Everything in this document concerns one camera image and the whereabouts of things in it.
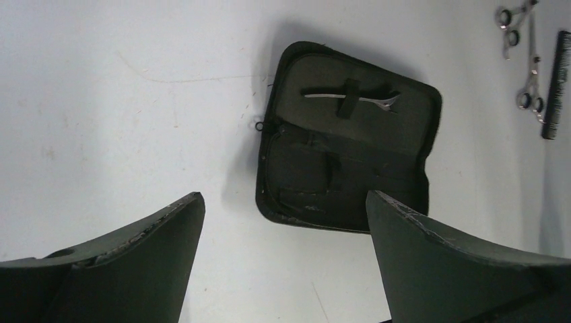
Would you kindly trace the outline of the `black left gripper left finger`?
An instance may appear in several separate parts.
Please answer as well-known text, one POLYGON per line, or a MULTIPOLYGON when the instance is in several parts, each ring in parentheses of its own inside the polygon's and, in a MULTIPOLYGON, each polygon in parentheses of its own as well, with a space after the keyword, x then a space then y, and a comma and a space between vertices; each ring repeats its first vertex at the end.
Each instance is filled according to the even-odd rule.
POLYGON ((192 192, 44 258, 3 261, 1 321, 179 321, 204 218, 192 192))

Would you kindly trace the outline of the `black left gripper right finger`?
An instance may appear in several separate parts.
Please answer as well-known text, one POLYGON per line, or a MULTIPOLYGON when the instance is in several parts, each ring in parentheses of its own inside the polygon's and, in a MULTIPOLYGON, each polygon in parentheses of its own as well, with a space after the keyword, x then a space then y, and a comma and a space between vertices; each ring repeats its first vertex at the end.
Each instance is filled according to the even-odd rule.
POLYGON ((467 234, 380 191, 366 199, 391 322, 569 322, 570 260, 467 234))

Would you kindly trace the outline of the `black zip tool case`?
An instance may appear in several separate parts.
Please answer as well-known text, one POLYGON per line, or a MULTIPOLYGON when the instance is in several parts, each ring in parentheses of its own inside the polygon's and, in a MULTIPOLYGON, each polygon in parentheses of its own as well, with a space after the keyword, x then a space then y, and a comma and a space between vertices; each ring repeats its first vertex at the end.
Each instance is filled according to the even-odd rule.
POLYGON ((261 133, 255 202, 274 223, 368 234, 366 197, 388 194, 427 214, 426 160, 442 95, 431 85, 298 41, 277 64, 261 133), (396 90, 394 113, 368 103, 304 98, 307 89, 396 90))

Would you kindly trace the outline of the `silver cutting scissors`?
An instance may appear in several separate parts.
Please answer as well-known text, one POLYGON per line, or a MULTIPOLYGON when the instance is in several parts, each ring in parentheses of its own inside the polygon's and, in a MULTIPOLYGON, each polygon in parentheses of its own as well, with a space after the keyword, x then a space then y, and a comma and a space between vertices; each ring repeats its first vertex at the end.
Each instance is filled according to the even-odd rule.
POLYGON ((537 53, 536 33, 535 33, 535 14, 529 14, 529 54, 528 54, 528 72, 525 86, 516 96, 516 103, 520 110, 529 110, 537 118, 540 124, 545 124, 543 110, 545 108, 545 100, 539 93, 539 63, 541 57, 537 53))

